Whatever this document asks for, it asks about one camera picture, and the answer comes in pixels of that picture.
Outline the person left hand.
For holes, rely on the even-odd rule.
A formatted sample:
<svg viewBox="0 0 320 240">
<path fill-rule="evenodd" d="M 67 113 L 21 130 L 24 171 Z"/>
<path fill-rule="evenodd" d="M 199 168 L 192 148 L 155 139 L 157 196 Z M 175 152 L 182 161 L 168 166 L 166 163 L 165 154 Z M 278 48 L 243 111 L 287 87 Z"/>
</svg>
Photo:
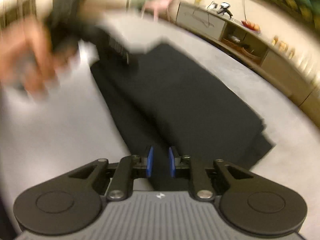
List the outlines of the person left hand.
<svg viewBox="0 0 320 240">
<path fill-rule="evenodd" d="M 1 88 L 20 88 L 25 95 L 43 97 L 78 49 L 78 43 L 70 40 L 53 51 L 48 29 L 33 16 L 12 23 L 1 31 Z"/>
</svg>

